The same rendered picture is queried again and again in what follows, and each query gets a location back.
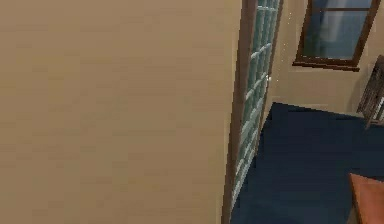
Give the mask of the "brown glass-paned room door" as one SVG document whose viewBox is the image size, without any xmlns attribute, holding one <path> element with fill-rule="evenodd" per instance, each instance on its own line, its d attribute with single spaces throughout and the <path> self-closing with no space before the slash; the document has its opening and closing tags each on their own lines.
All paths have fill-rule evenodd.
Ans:
<svg viewBox="0 0 384 224">
<path fill-rule="evenodd" d="M 250 169 L 262 129 L 276 32 L 284 0 L 242 0 L 227 164 L 220 224 L 231 213 Z"/>
</svg>

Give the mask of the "orange wooden table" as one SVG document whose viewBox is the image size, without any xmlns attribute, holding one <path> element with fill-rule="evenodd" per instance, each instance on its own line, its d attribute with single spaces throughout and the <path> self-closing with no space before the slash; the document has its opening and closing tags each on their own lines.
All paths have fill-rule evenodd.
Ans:
<svg viewBox="0 0 384 224">
<path fill-rule="evenodd" d="M 352 208 L 346 224 L 384 224 L 384 182 L 350 174 Z"/>
</svg>

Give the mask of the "brown framed window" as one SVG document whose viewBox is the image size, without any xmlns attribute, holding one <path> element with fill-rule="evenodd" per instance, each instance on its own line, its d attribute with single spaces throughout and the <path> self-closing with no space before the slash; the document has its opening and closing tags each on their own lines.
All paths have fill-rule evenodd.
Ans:
<svg viewBox="0 0 384 224">
<path fill-rule="evenodd" d="M 293 66 L 359 71 L 382 0 L 308 0 Z"/>
</svg>

